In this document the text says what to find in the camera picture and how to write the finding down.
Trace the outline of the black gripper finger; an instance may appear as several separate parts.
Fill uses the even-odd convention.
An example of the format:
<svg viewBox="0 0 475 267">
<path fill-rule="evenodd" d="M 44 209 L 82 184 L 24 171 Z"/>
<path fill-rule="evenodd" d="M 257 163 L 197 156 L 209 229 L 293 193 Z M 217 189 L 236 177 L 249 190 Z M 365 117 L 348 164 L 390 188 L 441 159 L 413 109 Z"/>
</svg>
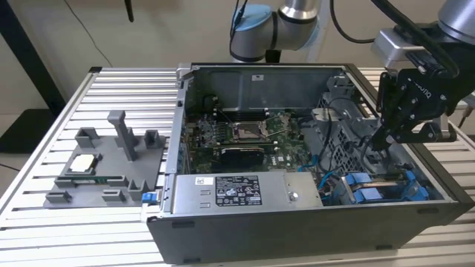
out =
<svg viewBox="0 0 475 267">
<path fill-rule="evenodd" d="M 439 125 L 433 122 L 424 123 L 417 132 L 412 132 L 410 130 L 401 130 L 396 133 L 392 133 L 390 137 L 400 144 L 414 144 L 414 143 L 445 141 L 445 137 L 443 136 L 441 129 Z"/>
<path fill-rule="evenodd" d="M 400 136 L 394 133 L 397 126 L 400 126 L 400 111 L 385 111 L 380 116 L 380 125 L 372 135 L 372 149 L 384 150 L 393 143 L 400 143 Z"/>
</svg>

